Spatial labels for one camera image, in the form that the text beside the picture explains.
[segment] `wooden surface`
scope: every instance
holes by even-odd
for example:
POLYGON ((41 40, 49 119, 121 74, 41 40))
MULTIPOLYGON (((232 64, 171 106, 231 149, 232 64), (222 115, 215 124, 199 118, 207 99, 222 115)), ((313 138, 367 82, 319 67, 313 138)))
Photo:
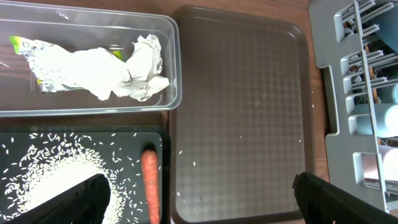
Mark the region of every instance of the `wooden surface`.
MULTIPOLYGON (((310 75, 312 79, 312 101, 313 101, 313 123, 316 147, 317 176, 324 180, 329 180, 328 167, 325 150, 325 134, 327 134, 325 109, 325 95, 323 92, 323 81, 319 69, 315 66, 313 55, 313 45, 308 15, 309 0, 27 0, 29 2, 58 4, 64 6, 92 7, 98 9, 113 9, 120 11, 134 11, 153 14, 164 14, 172 16, 173 13, 182 6, 203 6, 224 11, 240 12, 252 14, 270 19, 287 21, 299 27, 308 41, 310 54, 310 75)), ((57 118, 41 119, 33 121, 31 119, 2 119, 0 122, 5 124, 28 122, 29 124, 81 124, 81 125, 110 125, 110 124, 135 124, 137 115, 98 115, 85 116, 82 119, 67 117, 60 121, 57 118)))

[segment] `wooden table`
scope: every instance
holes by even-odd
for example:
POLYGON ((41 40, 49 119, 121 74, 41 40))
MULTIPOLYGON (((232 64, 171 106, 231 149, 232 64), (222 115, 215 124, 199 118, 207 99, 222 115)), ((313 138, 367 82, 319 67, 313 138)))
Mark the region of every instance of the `wooden table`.
MULTIPOLYGON (((326 99, 322 76, 315 66, 313 53, 312 34, 308 4, 310 0, 26 0, 34 3, 58 4, 64 6, 92 7, 98 9, 113 9, 120 11, 134 11, 152 14, 164 14, 172 16, 182 6, 194 5, 203 6, 224 11, 252 14, 270 19, 287 21, 299 27, 308 41, 310 52, 310 73, 312 84, 313 101, 313 123, 316 147, 317 176, 329 180, 328 166, 326 161, 325 135, 328 133, 328 120, 326 113, 326 99)), ((85 116, 83 119, 77 117, 66 117, 63 120, 46 118, 40 121, 31 119, 2 119, 2 124, 28 123, 28 124, 69 124, 76 125, 84 122, 83 125, 131 125, 145 124, 144 120, 137 119, 139 115, 119 114, 116 116, 98 115, 85 116)), ((156 119, 162 119, 167 113, 155 115, 156 119)))

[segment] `crumpled wrapper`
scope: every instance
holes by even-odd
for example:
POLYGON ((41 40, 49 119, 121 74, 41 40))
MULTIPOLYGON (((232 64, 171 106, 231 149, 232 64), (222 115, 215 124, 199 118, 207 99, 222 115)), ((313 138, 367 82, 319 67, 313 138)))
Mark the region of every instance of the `crumpled wrapper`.
POLYGON ((10 41, 16 53, 27 59, 44 93, 86 89, 100 100, 107 100, 113 92, 146 101, 170 84, 168 78, 159 76, 162 47, 155 35, 133 42, 134 53, 127 62, 101 47, 71 53, 41 40, 10 37, 10 41))

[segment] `brown tray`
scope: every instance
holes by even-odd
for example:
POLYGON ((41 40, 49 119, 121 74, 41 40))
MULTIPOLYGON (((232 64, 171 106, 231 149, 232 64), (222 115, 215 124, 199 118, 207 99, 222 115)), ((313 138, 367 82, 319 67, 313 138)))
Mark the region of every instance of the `brown tray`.
POLYGON ((308 46, 293 24, 190 7, 177 23, 183 100, 170 114, 174 223, 301 218, 314 172, 308 46))

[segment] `gray dish rack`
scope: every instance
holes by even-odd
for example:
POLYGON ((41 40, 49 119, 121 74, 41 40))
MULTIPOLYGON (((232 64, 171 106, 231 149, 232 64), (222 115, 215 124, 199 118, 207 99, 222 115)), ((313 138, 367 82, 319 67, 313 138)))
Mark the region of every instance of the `gray dish rack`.
POLYGON ((373 89, 398 83, 377 77, 398 64, 398 54, 366 47, 379 40, 379 26, 369 21, 394 6, 397 2, 377 0, 313 0, 309 6, 315 61, 323 69, 331 126, 325 138, 330 182, 386 212, 397 208, 396 196, 389 193, 397 192, 398 185, 384 179, 373 100, 367 100, 370 113, 352 112, 358 98, 373 99, 373 89), (369 115, 373 135, 356 134, 356 118, 369 115), (362 153, 376 155, 379 182, 364 178, 362 153))

